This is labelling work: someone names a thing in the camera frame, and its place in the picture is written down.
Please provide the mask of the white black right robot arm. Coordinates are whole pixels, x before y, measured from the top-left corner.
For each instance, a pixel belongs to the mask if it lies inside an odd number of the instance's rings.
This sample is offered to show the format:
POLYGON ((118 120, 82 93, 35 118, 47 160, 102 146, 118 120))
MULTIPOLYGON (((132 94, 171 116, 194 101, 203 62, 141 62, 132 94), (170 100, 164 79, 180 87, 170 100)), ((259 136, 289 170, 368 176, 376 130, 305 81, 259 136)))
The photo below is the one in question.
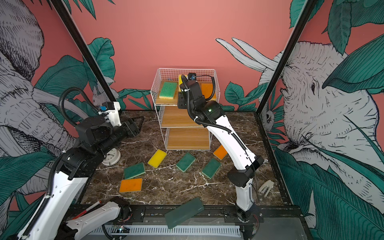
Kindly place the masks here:
POLYGON ((240 221, 246 223, 260 214, 253 198, 253 183, 256 170, 264 163, 264 159, 246 146, 230 124, 223 108, 212 100, 216 90, 215 78, 211 77, 213 90, 206 98, 196 81, 197 77, 195 73, 180 75, 178 108, 186 109, 189 117, 196 124, 208 129, 229 154, 234 167, 227 176, 236 188, 236 215, 240 221))

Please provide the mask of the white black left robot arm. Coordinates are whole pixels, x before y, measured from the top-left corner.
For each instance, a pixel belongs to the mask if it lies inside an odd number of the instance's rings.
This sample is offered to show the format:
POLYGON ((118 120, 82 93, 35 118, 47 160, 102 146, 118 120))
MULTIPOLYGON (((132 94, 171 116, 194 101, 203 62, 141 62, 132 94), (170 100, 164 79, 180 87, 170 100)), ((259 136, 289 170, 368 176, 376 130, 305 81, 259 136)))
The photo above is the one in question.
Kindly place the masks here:
POLYGON ((10 240, 80 240, 97 227, 129 216, 129 203, 114 199, 76 221, 64 222, 65 215, 79 190, 96 168, 122 140, 140 133, 134 119, 120 120, 118 102, 105 102, 98 116, 76 125, 80 142, 66 150, 54 163, 48 178, 48 190, 26 225, 10 240))

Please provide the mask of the bright green sponge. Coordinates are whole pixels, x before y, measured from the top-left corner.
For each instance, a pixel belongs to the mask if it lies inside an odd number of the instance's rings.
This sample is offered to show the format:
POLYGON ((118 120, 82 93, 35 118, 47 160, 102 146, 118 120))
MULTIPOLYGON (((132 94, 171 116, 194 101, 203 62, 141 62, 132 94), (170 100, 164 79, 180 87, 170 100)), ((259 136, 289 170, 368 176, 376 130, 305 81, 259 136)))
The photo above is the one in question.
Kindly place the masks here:
POLYGON ((165 100, 174 99, 174 95, 177 87, 178 87, 178 83, 176 82, 164 82, 163 87, 159 93, 159 99, 165 99, 165 100))

